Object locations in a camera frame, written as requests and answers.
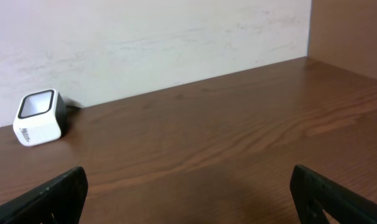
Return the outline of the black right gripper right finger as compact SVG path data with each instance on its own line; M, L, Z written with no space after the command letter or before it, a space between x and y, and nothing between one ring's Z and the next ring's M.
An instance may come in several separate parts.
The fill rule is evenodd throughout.
M290 190L302 224L377 223L377 203L337 184L303 165L294 167Z

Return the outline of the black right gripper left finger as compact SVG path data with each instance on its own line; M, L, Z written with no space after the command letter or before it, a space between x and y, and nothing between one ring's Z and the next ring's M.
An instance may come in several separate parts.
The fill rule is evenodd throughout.
M78 223L88 192L78 166L0 205L0 223Z

